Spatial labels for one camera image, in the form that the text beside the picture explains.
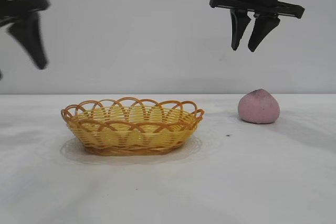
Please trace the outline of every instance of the yellow woven basket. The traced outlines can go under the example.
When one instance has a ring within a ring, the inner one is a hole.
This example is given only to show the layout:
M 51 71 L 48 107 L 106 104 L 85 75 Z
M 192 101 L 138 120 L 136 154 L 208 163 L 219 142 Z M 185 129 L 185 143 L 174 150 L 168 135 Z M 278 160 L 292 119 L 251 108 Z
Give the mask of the yellow woven basket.
M 186 142 L 203 114 L 191 101 L 158 103 L 133 97 L 85 101 L 61 111 L 85 150 L 102 156 L 166 154 Z

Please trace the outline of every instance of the white tabletop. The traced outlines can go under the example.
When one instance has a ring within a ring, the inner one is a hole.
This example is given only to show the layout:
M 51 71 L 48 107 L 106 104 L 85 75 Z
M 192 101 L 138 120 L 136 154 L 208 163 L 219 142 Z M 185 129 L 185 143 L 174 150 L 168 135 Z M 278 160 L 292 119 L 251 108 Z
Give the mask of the white tabletop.
M 1 224 L 335 224 L 336 95 L 275 95 L 275 124 L 237 117 L 241 95 L 192 100 L 194 137 L 165 156 L 86 154 L 60 110 L 123 95 L 0 95 Z

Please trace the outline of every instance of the pink round object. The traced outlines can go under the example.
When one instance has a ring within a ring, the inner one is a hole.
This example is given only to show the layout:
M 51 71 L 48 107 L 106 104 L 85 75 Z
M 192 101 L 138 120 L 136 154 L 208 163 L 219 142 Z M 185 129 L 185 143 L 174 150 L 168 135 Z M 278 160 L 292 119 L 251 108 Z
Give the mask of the pink round object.
M 246 122 L 274 123 L 280 114 L 279 103 L 264 89 L 245 95 L 239 102 L 238 114 Z

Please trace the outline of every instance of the white backdrop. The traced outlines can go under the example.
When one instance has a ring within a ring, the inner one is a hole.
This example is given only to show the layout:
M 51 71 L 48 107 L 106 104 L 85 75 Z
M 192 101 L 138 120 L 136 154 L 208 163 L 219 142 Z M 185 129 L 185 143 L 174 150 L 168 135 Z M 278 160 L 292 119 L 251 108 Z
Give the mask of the white backdrop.
M 50 0 L 46 70 L 0 32 L 0 93 L 336 93 L 335 0 L 302 5 L 253 54 L 209 0 Z

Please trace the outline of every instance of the oval basket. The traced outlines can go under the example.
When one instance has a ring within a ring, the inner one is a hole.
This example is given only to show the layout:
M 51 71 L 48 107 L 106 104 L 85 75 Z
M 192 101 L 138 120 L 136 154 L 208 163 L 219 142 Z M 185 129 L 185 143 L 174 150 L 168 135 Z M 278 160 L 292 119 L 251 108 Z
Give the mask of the oval basket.
M 61 111 L 85 150 L 102 156 L 166 154 L 186 142 L 203 114 L 192 101 L 158 103 L 133 97 L 85 101 Z

